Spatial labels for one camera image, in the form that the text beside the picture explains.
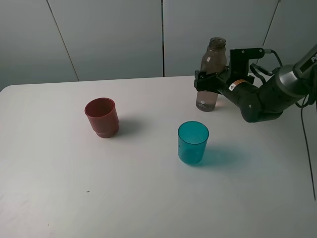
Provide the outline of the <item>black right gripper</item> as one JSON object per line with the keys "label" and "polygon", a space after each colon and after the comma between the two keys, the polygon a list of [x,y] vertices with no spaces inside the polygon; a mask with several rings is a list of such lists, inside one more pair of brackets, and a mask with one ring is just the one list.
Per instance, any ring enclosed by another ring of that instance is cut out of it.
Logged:
{"label": "black right gripper", "polygon": [[255,101],[255,78],[251,75],[231,73],[225,70],[221,73],[195,71],[194,87],[198,92],[213,92],[222,94],[231,102]]}

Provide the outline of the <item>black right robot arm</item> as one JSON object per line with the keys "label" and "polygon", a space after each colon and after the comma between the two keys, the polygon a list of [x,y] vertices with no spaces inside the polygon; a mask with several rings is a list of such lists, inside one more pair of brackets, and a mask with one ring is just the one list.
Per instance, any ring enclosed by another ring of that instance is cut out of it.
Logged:
{"label": "black right robot arm", "polygon": [[249,64],[261,59],[271,49],[231,49],[229,66],[220,73],[195,72],[197,91],[222,94],[234,103],[247,122],[260,122],[279,118],[283,111],[304,97],[304,108],[317,102],[317,48],[294,65],[282,65],[269,72]]}

